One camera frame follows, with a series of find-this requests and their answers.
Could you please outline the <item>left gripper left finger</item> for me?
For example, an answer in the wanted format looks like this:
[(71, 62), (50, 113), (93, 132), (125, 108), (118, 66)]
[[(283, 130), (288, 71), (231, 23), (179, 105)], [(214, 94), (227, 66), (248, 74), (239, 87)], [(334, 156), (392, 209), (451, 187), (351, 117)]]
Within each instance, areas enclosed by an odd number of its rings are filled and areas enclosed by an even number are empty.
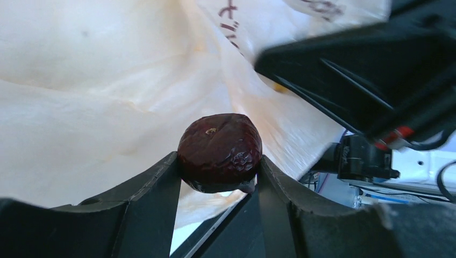
[(1, 257), (168, 257), (181, 180), (171, 152), (79, 205), (1, 199)]

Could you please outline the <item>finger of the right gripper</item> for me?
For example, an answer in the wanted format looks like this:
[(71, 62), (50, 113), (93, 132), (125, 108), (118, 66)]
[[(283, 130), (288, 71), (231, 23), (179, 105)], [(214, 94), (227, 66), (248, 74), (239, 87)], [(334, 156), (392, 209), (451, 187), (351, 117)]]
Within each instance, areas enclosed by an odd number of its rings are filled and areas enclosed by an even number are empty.
[(371, 140), (455, 125), (455, 1), (394, 1), (386, 22), (263, 51), (257, 73)]

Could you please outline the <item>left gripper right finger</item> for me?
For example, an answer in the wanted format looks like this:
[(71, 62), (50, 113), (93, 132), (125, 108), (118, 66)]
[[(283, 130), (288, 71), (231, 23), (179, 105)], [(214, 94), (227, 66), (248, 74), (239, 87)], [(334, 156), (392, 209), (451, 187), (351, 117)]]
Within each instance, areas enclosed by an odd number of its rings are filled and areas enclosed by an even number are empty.
[(260, 162), (267, 257), (455, 257), (455, 207), (380, 203), (353, 209)]

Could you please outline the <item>translucent orange plastic bag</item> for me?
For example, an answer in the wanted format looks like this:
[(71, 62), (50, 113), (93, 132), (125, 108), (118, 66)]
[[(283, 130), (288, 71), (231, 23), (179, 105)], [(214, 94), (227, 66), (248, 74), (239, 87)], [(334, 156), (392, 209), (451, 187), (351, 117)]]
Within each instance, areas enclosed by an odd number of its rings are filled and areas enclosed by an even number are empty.
[(267, 47), (388, 19), (391, 1), (1, 1), (1, 196), (77, 204), (243, 113), (301, 177), (341, 132), (274, 90)]

